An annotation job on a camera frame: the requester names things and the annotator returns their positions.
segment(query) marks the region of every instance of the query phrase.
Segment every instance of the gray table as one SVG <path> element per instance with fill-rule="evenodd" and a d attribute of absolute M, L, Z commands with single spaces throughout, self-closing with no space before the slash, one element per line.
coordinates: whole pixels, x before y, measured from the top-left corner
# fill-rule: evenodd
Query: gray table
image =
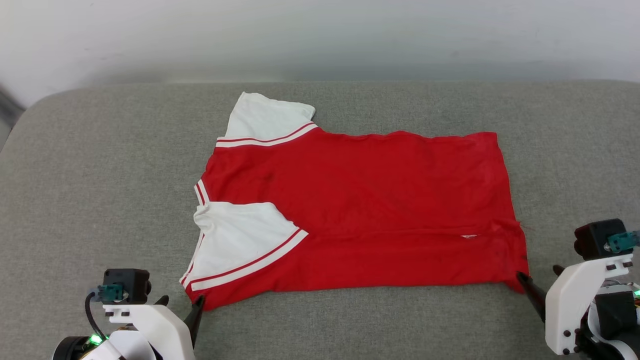
<path fill-rule="evenodd" d="M 89 334 L 88 288 L 109 267 L 151 272 L 185 316 L 179 277 L 198 236 L 193 184 L 242 91 L 316 107 L 326 131 L 495 131 L 531 272 L 581 260 L 573 230 L 640 228 L 640 85 L 282 83 L 126 85 L 31 107 L 0 152 L 0 357 L 48 359 Z M 99 318 L 99 324 L 113 326 Z M 202 319 L 199 359 L 543 359 L 542 323 L 503 285 L 267 293 Z"/>

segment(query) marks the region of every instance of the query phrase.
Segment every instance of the wire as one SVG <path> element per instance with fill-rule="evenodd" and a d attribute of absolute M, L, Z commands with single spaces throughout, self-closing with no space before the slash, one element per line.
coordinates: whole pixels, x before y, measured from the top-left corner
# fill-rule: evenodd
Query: wire
<path fill-rule="evenodd" d="M 89 306 L 89 303 L 91 302 L 91 299 L 94 296 L 95 296 L 94 292 L 91 292 L 91 293 L 89 293 L 89 295 L 86 296 L 86 299 L 84 300 L 84 311 L 86 313 L 86 318 L 87 318 L 87 320 L 89 320 L 89 324 L 91 325 L 91 328 L 93 329 L 93 331 L 98 336 L 100 336 L 100 339 L 102 339 L 102 341 L 105 341 L 107 339 L 104 336 L 104 333 L 102 333 L 102 331 L 98 327 L 98 324 L 95 323 L 95 320 L 93 319 L 93 315 L 91 314 L 91 307 Z"/>

